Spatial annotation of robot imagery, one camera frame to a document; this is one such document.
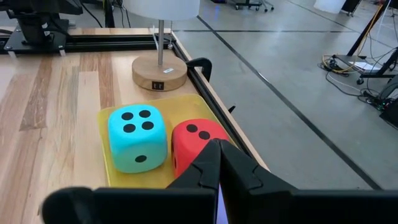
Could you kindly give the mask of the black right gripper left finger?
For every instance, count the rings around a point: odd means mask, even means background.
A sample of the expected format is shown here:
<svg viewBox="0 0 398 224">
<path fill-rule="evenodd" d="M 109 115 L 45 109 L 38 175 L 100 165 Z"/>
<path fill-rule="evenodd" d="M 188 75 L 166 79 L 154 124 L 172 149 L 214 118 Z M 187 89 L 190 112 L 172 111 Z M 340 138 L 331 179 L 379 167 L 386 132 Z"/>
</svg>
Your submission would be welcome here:
<svg viewBox="0 0 398 224">
<path fill-rule="evenodd" d="M 42 204 L 45 224 L 215 224 L 221 148 L 211 140 L 164 189 L 69 187 Z"/>
</svg>

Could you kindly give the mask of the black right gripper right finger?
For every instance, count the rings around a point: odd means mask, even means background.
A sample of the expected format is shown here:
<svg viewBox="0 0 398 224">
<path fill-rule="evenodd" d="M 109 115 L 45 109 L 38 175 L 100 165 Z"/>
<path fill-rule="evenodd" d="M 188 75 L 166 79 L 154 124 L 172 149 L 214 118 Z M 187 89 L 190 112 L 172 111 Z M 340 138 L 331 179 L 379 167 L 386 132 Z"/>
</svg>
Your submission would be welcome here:
<svg viewBox="0 0 398 224">
<path fill-rule="evenodd" d="M 230 224 L 398 224 L 398 190 L 298 189 L 220 141 Z"/>
</svg>

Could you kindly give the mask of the large turquoise foam die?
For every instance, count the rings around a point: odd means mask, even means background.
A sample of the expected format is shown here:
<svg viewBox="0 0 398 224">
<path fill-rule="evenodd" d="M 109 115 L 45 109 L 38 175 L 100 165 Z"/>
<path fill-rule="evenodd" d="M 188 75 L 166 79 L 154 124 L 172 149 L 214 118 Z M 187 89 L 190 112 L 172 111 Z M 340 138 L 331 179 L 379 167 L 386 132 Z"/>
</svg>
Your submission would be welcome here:
<svg viewBox="0 0 398 224">
<path fill-rule="evenodd" d="M 161 166 L 168 153 L 161 112 L 152 105 L 129 105 L 108 118 L 108 137 L 116 170 L 136 174 Z"/>
</svg>

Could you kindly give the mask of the large red foam die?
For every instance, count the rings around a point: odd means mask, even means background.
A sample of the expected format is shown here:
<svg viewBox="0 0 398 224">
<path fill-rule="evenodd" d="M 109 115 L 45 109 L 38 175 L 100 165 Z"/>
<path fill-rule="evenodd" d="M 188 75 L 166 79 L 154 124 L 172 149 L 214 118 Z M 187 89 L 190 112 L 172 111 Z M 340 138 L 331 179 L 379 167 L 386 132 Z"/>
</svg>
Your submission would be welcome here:
<svg viewBox="0 0 398 224">
<path fill-rule="evenodd" d="M 189 167 L 212 139 L 229 141 L 229 136 L 219 123 L 209 119 L 189 119 L 174 127 L 171 147 L 175 178 Z"/>
</svg>

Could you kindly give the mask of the yellow translucent plastic bin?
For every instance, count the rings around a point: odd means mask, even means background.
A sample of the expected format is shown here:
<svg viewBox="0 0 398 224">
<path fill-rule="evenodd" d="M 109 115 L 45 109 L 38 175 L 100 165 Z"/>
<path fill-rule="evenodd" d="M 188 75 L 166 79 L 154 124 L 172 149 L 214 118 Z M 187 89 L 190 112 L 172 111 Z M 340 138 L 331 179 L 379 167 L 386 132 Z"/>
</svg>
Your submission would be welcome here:
<svg viewBox="0 0 398 224">
<path fill-rule="evenodd" d="M 172 131 L 179 123 L 189 119 L 209 119 L 220 124 L 213 112 L 210 110 L 204 99 L 198 95 L 182 95 L 161 100 L 152 100 L 144 105 L 155 106 L 162 114 L 167 131 L 168 153 L 165 162 L 150 171 L 136 174 L 122 173 L 116 170 L 108 137 L 108 118 L 110 114 L 124 106 L 107 108 L 98 114 L 98 126 L 103 148 L 104 163 L 108 179 L 107 188 L 139 188 L 139 189 L 164 189 L 169 186 L 176 178 L 174 176 L 174 164 L 172 160 Z"/>
</svg>

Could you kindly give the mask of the white cylindrical tube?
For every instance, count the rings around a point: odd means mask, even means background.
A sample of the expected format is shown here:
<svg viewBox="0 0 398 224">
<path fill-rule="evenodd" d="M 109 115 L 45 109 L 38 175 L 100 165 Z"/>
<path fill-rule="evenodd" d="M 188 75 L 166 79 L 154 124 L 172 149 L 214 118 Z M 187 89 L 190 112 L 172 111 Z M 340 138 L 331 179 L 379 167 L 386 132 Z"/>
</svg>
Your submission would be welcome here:
<svg viewBox="0 0 398 224">
<path fill-rule="evenodd" d="M 176 56 L 164 56 L 165 21 L 191 19 L 199 14 L 200 0 L 123 0 L 127 11 L 156 19 L 158 35 L 154 37 L 157 54 L 148 54 L 132 62 L 135 84 L 151 91 L 180 88 L 187 79 L 187 65 Z"/>
</svg>

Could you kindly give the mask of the black computer tower green lights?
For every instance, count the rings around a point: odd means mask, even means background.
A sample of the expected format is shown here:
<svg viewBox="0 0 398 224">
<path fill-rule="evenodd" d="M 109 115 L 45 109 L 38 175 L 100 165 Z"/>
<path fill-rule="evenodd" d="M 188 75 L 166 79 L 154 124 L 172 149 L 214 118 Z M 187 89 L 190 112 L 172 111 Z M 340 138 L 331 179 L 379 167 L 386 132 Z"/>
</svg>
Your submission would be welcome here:
<svg viewBox="0 0 398 224">
<path fill-rule="evenodd" d="M 389 101 L 379 117 L 398 129 L 398 99 Z"/>
</svg>

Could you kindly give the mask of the black table edge clamp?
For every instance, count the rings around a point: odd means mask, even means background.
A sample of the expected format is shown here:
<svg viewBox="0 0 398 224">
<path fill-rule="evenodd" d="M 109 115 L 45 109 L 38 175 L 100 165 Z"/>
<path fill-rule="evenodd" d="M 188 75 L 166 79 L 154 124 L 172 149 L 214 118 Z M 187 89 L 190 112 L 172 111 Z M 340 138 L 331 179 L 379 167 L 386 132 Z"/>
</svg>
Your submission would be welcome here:
<svg viewBox="0 0 398 224">
<path fill-rule="evenodd" d="M 205 79 L 207 81 L 210 81 L 213 65 L 212 65 L 212 62 L 209 59 L 204 58 L 204 57 L 195 58 L 195 59 L 192 59 L 192 60 L 189 60 L 189 61 L 185 62 L 185 64 L 189 68 L 200 67 L 201 68 L 201 73 L 203 74 Z"/>
</svg>

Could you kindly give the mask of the black rolling monitor stand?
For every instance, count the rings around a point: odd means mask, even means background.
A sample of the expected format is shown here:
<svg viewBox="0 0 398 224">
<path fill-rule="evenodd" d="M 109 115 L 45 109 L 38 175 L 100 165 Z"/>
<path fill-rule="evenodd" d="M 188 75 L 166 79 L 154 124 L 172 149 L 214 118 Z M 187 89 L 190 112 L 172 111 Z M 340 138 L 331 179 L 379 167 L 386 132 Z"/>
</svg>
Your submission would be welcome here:
<svg viewBox="0 0 398 224">
<path fill-rule="evenodd" d="M 376 22 L 384 15 L 385 11 L 390 7 L 392 0 L 386 0 L 378 7 L 372 19 L 363 29 L 356 42 L 353 44 L 349 52 L 345 55 L 334 54 L 331 57 L 337 59 L 347 65 L 346 68 L 340 70 L 333 70 L 336 73 L 357 72 L 360 74 L 357 79 L 357 84 L 363 84 L 365 78 L 389 78 L 392 79 L 398 76 L 398 71 L 394 73 L 393 64 L 398 62 L 398 46 L 391 49 L 389 52 L 378 57 L 377 60 L 370 64 L 366 56 L 361 56 L 362 47 L 365 42 L 372 41 L 370 37 L 371 30 Z"/>
</svg>

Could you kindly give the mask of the black office chair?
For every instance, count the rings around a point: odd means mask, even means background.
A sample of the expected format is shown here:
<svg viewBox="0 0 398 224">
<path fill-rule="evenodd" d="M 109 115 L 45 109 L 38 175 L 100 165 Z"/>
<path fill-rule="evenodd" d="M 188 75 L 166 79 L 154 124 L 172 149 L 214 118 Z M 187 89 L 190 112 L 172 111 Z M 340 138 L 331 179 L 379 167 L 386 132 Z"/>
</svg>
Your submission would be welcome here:
<svg viewBox="0 0 398 224">
<path fill-rule="evenodd" d="M 232 0 L 235 6 L 235 10 L 240 10 L 242 7 L 247 7 L 251 9 L 252 7 L 255 11 L 259 11 L 260 7 L 264 7 L 264 12 L 273 11 L 274 5 L 268 0 Z"/>
</svg>

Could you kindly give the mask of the white round column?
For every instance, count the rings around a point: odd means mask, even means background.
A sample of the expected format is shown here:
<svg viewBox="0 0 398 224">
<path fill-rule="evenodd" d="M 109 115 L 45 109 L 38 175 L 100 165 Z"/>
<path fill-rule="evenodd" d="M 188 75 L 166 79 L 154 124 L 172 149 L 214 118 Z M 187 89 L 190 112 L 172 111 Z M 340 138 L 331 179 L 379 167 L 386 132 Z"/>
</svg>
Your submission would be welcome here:
<svg viewBox="0 0 398 224">
<path fill-rule="evenodd" d="M 346 0 L 316 0 L 313 7 L 319 11 L 339 14 Z"/>
</svg>

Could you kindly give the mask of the black aluminium table frame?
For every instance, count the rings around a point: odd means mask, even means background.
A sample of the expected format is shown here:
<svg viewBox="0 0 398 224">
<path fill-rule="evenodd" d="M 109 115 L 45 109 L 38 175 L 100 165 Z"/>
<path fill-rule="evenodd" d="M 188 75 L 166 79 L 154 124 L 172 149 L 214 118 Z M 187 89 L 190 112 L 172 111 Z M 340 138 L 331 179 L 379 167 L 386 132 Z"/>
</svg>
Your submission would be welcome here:
<svg viewBox="0 0 398 224">
<path fill-rule="evenodd" d="M 83 52 L 117 52 L 129 50 L 154 50 L 155 40 L 150 34 L 121 34 L 121 35 L 71 35 L 66 38 L 62 44 L 55 44 L 54 50 L 46 50 L 45 47 L 38 49 L 18 50 L 16 44 L 10 44 L 12 38 L 21 34 L 19 29 L 14 31 L 0 29 L 0 55 L 15 53 L 15 54 L 52 54 L 52 53 L 83 53 Z M 177 38 L 172 32 L 166 35 L 166 43 L 171 44 L 173 53 L 184 62 L 189 60 L 188 55 L 183 52 L 182 45 L 177 42 Z M 227 112 L 221 108 L 222 102 L 216 99 L 216 94 L 211 93 L 210 83 L 205 79 L 201 73 L 201 68 L 189 68 L 188 77 L 197 92 L 204 97 L 205 102 L 210 107 L 212 112 L 221 121 L 221 124 L 226 128 L 227 133 L 230 134 L 234 143 L 238 148 L 244 151 L 248 156 L 254 157 L 256 150 L 252 144 L 245 140 L 245 135 L 239 133 L 238 125 L 232 123 L 232 119 L 227 117 Z"/>
</svg>

